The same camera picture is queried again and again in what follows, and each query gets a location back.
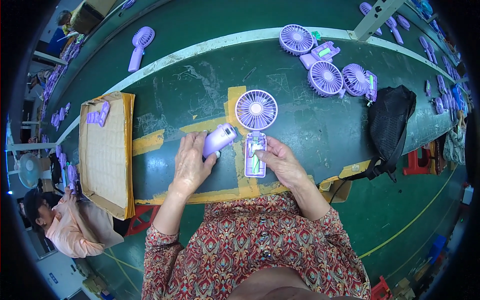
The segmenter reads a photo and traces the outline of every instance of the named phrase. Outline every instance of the wire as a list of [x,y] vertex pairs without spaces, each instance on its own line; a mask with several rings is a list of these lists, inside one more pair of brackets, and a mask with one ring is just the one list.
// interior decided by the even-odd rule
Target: wire
[[345,182],[347,182],[348,180],[350,180],[351,176],[348,176],[346,177],[345,179],[343,179],[343,182],[340,184],[340,186],[338,187],[338,189],[333,193],[332,195],[332,198],[330,198],[330,201],[328,202],[328,204],[331,204],[332,201],[333,201],[333,198],[335,198],[336,196],[336,193],[342,188],[342,186],[345,184]]

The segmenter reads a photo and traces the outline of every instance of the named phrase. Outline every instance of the red stool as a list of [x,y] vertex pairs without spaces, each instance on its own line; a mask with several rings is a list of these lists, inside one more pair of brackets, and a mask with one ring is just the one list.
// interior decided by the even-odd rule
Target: red stool
[[[155,218],[160,206],[159,205],[135,205],[135,216],[132,217],[130,221],[130,226],[128,227],[127,234],[125,236],[129,236],[132,234],[137,234],[147,228],[150,227],[150,225],[153,222],[153,219]],[[152,211],[152,215],[150,217],[150,220],[145,221],[143,220],[140,216],[146,213],[149,210]]]
[[371,300],[387,300],[392,298],[392,292],[383,276],[380,276],[380,283],[372,288]]
[[421,158],[417,150],[408,153],[408,168],[403,168],[403,175],[430,174],[430,150],[421,149]]

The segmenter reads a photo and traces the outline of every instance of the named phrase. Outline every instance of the floral print shirt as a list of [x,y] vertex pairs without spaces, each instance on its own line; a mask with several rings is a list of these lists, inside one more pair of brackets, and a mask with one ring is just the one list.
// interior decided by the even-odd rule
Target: floral print shirt
[[370,299],[365,268],[338,212],[310,221],[290,192],[205,205],[186,248],[153,225],[145,241],[142,299],[226,299],[255,271],[290,267],[313,291]]

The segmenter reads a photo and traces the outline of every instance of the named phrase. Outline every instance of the yellow tape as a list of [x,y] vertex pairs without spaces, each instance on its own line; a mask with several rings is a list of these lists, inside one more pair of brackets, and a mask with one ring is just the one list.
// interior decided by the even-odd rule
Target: yellow tape
[[443,187],[438,191],[438,193],[435,195],[435,197],[430,201],[430,203],[427,204],[427,206],[422,209],[422,211],[415,217],[413,218],[413,220],[410,221],[410,223],[408,223],[407,225],[405,225],[405,227],[403,227],[399,232],[397,232],[394,236],[392,236],[391,238],[389,238],[388,240],[384,241],[383,243],[381,243],[380,245],[376,246],[375,248],[373,248],[372,250],[360,255],[359,258],[363,258],[367,255],[370,255],[372,254],[373,252],[377,251],[378,249],[380,249],[381,247],[385,246],[386,244],[388,244],[389,242],[391,242],[394,238],[396,238],[397,236],[400,235],[400,233],[404,232],[408,227],[410,227],[413,222],[415,222],[421,215],[423,215],[423,213],[427,210],[427,208],[430,207],[430,205],[435,201],[435,199],[437,199],[438,195],[440,195],[440,193],[443,191],[443,189],[445,188],[445,186],[447,185],[447,183],[450,181],[450,178],[452,177],[453,173],[455,172],[455,170],[452,171],[452,174],[450,174],[450,176],[448,177],[447,181],[444,183]]

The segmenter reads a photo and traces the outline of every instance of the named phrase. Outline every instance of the cardboard box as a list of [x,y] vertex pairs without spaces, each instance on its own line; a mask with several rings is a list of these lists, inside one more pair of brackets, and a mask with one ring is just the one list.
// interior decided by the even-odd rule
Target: cardboard box
[[[132,187],[132,117],[135,95],[112,92],[80,108],[80,184],[83,194],[114,217],[135,215]],[[87,124],[89,112],[110,104],[104,127]]]
[[[332,185],[330,185],[330,189],[328,191],[322,191],[320,190],[320,193],[322,193],[323,197],[327,202],[330,202],[330,199],[332,199],[333,194],[335,193],[336,190],[340,187],[344,180],[338,179],[332,182]],[[333,199],[332,203],[338,203],[338,202],[345,202],[348,198],[348,195],[350,194],[350,189],[352,188],[352,182],[347,181],[345,184],[342,186],[342,188],[336,193],[335,198]]]

